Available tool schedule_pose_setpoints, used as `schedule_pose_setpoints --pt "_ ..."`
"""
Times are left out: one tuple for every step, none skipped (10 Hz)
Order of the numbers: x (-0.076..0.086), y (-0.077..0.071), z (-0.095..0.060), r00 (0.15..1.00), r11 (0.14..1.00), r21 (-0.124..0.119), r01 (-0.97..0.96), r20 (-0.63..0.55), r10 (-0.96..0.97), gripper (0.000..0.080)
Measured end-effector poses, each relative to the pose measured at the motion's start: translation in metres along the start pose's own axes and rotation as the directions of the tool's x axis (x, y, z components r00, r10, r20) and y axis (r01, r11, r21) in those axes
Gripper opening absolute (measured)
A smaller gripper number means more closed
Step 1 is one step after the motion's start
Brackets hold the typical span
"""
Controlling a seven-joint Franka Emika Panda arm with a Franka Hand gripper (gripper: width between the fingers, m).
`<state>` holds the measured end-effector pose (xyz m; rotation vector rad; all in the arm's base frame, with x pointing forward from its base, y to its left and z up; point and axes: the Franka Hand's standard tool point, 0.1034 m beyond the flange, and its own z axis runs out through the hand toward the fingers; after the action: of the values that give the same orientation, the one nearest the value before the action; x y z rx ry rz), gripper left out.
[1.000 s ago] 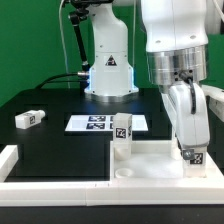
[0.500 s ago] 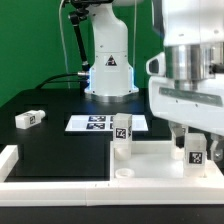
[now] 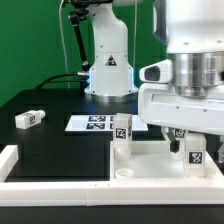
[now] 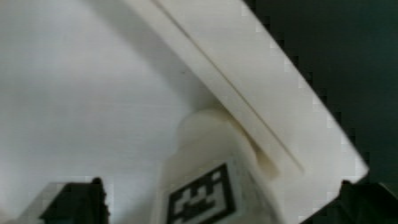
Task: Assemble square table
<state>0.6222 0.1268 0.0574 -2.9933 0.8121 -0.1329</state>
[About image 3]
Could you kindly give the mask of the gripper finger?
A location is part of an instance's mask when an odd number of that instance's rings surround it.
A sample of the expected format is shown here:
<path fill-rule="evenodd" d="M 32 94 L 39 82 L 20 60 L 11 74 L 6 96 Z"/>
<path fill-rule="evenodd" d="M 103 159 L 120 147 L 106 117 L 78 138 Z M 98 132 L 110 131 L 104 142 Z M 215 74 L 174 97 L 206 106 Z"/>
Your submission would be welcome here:
<path fill-rule="evenodd" d="M 217 151 L 217 158 L 219 163 L 224 163 L 224 136 L 220 136 L 221 146 Z"/>
<path fill-rule="evenodd" d="M 177 153 L 179 151 L 180 142 L 176 139 L 173 130 L 168 127 L 162 127 L 161 132 L 165 140 L 170 145 L 170 151 L 172 153 Z"/>

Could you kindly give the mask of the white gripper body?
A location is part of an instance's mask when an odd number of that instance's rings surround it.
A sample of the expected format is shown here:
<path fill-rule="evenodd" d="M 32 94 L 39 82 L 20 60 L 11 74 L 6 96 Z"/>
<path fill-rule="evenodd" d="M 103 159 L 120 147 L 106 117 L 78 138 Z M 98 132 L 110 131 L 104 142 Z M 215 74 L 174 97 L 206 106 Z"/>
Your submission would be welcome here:
<path fill-rule="evenodd" d="M 224 85 L 209 87 L 207 96 L 183 97 L 175 93 L 171 62 L 143 67 L 138 93 L 138 115 L 143 123 L 188 131 L 224 135 Z"/>

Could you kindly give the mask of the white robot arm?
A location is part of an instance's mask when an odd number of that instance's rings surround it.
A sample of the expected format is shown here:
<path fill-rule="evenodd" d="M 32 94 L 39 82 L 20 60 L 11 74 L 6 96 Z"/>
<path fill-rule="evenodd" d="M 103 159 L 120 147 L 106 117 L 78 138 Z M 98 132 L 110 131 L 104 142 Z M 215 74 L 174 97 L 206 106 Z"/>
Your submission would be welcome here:
<path fill-rule="evenodd" d="M 224 0 L 155 0 L 154 35 L 167 58 L 139 71 L 138 114 L 170 150 L 224 136 Z"/>

